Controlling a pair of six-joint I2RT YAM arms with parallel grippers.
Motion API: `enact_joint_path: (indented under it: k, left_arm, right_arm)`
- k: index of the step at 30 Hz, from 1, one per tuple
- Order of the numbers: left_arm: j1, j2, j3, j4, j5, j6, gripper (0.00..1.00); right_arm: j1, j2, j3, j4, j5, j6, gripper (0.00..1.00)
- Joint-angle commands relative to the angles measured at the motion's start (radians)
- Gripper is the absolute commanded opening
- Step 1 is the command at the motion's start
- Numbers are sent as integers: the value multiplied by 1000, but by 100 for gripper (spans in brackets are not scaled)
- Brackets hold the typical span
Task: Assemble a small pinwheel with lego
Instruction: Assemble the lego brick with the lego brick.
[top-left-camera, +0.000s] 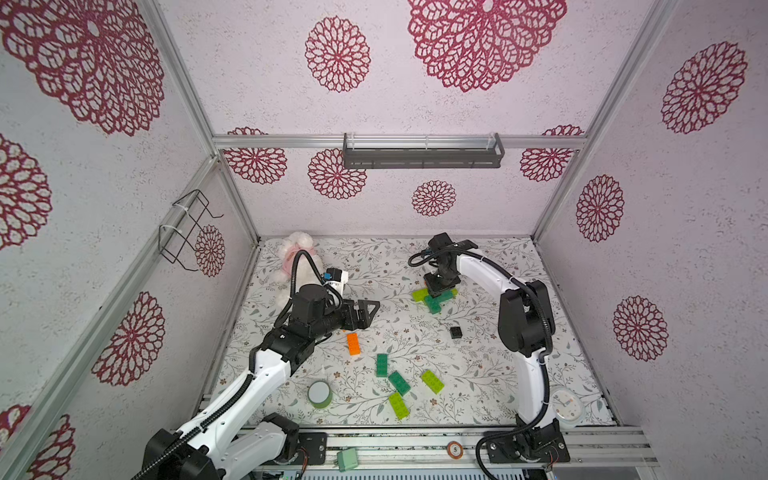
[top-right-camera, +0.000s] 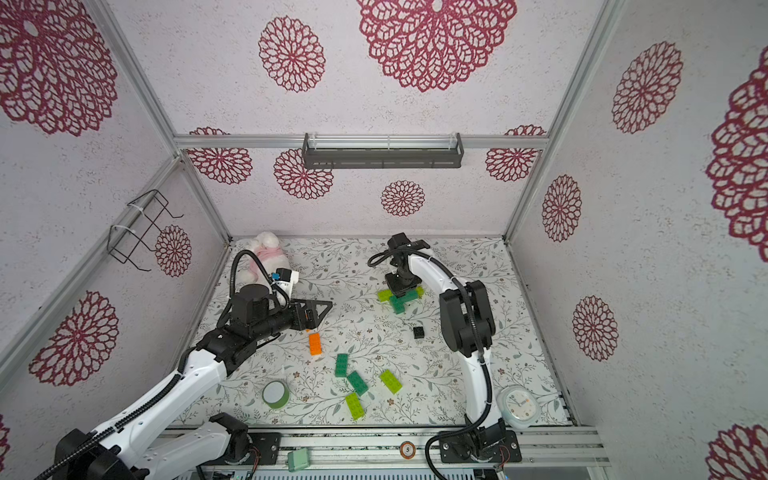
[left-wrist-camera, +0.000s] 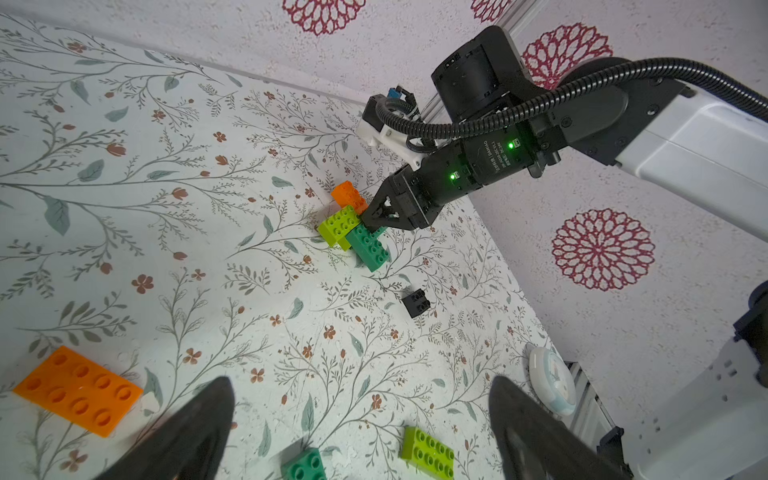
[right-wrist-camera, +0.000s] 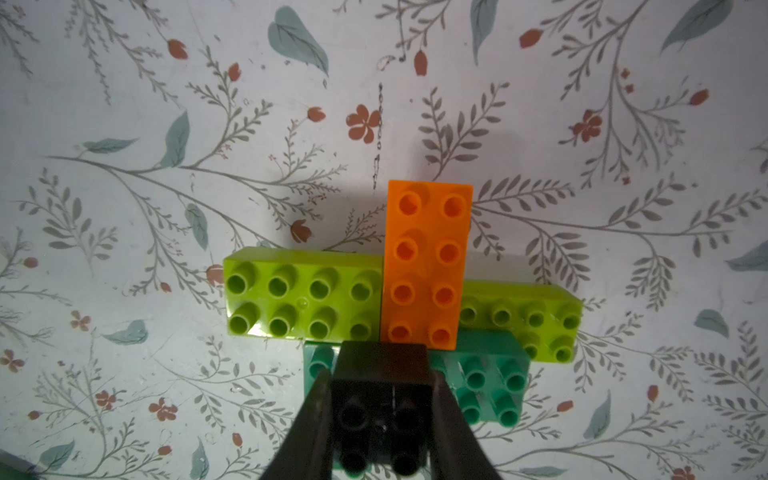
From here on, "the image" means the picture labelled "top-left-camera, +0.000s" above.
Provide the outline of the dark green lego brick top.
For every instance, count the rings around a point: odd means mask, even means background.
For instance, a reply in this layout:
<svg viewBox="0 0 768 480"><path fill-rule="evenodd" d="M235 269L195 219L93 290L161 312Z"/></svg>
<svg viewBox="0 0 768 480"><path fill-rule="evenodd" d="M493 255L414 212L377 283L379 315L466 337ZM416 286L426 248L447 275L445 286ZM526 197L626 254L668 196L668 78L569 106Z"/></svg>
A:
<svg viewBox="0 0 768 480"><path fill-rule="evenodd" d="M434 297L433 300L439 303L443 303L443 302L447 302L454 299L457 295L458 295L458 290L451 289L449 291L440 293L438 296Z"/></svg>

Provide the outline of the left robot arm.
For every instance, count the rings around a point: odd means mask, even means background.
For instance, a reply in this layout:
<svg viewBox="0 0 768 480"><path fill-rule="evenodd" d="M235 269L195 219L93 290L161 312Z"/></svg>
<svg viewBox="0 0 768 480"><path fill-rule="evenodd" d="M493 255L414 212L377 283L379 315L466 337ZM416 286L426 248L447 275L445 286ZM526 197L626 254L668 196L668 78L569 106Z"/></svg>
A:
<svg viewBox="0 0 768 480"><path fill-rule="evenodd" d="M241 430L264 401L337 330L371 326L380 304L342 295L343 273L320 272L306 250L298 251L291 272L307 262L316 280L292 284L273 328L249 353L236 380L200 413L175 431L159 430L145 447L138 479L242 479L260 465L290 461L298 449L298 425L279 415L266 416L247 435Z"/></svg>

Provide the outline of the orange lego brick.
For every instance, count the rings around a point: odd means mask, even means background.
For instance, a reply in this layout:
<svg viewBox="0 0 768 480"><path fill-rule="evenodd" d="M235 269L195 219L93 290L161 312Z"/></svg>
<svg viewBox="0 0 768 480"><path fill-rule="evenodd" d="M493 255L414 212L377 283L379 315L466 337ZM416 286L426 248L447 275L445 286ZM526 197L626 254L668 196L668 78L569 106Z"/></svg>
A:
<svg viewBox="0 0 768 480"><path fill-rule="evenodd" d="M346 335L348 352L350 356L357 356L361 354L361 347L359 338L356 333L349 333Z"/></svg>

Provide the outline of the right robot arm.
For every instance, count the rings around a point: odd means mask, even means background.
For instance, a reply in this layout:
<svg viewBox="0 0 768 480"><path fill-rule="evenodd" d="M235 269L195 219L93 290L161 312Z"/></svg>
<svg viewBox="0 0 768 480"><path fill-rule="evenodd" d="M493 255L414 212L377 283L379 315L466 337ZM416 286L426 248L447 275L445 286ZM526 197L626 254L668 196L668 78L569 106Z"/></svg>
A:
<svg viewBox="0 0 768 480"><path fill-rule="evenodd" d="M516 362L519 402L515 427L486 433L475 445L476 462L486 478L495 475L486 466L482 451L493 445L510 448L524 461L549 465L568 461L570 454L551 405L547 362L554 350L556 326L546 285L539 280L524 282L516 278L484 255L473 241L454 242L447 233L430 239L427 248L409 257L407 264L434 268L424 274L428 294L433 298L467 277L498 299L498 337Z"/></svg>

